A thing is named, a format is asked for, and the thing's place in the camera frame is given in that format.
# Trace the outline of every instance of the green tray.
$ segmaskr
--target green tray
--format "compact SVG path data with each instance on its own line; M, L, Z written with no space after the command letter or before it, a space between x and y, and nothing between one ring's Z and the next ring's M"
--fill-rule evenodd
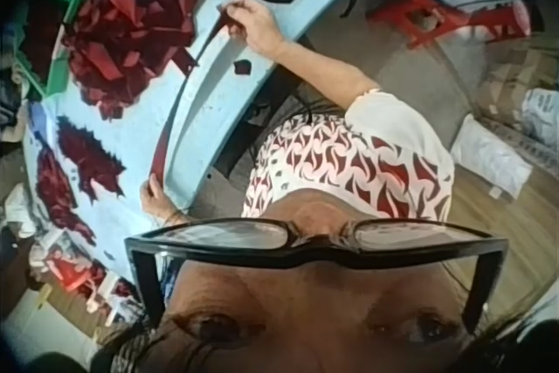
M76 11L79 7L81 0L64 0L68 2L68 9L64 16L65 23L71 23ZM49 76L46 85L43 84L38 78L37 74L31 69L31 63L25 57L25 54L18 50L21 42L25 38L24 26L27 23L27 2L22 2L17 8L13 22L16 24L16 36L15 36L15 46L16 46L16 61L22 66L24 75L29 79L31 84L37 88L39 93L44 97L51 96L55 93L64 92L68 84L68 75L70 69L68 68L68 52L65 47L61 44L61 39L64 31L64 27L60 26L59 36L57 38L56 44L52 53L51 68L49 69Z

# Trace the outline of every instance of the light blue table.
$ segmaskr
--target light blue table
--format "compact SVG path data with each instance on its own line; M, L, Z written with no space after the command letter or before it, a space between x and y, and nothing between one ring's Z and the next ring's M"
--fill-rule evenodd
M216 6L225 1L203 0L198 5L198 35L189 49L193 57L217 19ZM297 39L333 1L294 0L290 4L270 4L270 7L286 37ZM252 62L250 76L234 74L232 63L237 59ZM170 136L164 188L179 208L188 208L238 120L272 70L272 62L231 40L225 30L210 43L200 66L190 76ZM163 75L151 81L138 103L125 109L120 120L103 121L96 107L81 100L79 89L72 81L65 93L42 102L47 142L70 177L79 206L76 213L93 229L98 244L89 246L78 234L70 232L72 239L108 269L129 280L132 275L123 239L157 226L158 222L141 210L139 189L148 177L155 145L183 78L175 64L169 63ZM126 167L119 177L124 197L94 185L100 199L92 205L89 197L79 191L75 166L61 155L58 147L58 115L66 115L79 128L92 130L104 149L121 159ZM24 152L35 196L39 149L29 133L24 139ZM38 208L42 207L36 196L34 201Z

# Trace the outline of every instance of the black glasses frame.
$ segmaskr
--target black glasses frame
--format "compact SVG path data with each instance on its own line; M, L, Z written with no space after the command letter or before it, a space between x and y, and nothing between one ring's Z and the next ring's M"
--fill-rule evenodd
M272 224L285 229L286 243L276 249L223 248L219 246L171 243L157 237L169 231L202 224L230 222L255 222ZM412 249L364 251L355 239L355 232L366 225L380 224L434 224L470 233L478 240L457 241L442 245L428 245ZM220 218L178 224L125 239L128 258L135 277L135 284L146 308L150 324L157 328L165 311L155 256L188 259L223 266L287 269L314 261L331 261L355 270L380 270L421 266L451 259L478 257L472 287L462 321L468 333L473 334L482 316L484 305L493 292L508 249L508 241L488 233L475 231L455 224L416 219L374 219L345 226L339 237L318 236L301 239L294 224L264 218Z

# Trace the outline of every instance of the white sleeve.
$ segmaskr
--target white sleeve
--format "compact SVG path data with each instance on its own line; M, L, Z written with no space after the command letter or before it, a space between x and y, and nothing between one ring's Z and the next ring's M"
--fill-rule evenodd
M445 172L454 163L431 124L390 93L372 90L357 98L345 114L353 131L372 135L421 155Z

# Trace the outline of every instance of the woman's right hand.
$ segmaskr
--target woman's right hand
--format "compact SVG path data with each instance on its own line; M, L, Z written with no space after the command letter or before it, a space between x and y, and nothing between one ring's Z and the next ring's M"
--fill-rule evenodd
M276 61L286 39L281 34L272 12L256 0L232 0L223 5L227 14L242 27L233 25L230 35L243 38L255 52Z
M146 213L163 221L168 221L178 212L171 199L163 192L154 174L151 174L148 181L141 186L140 199L141 207Z

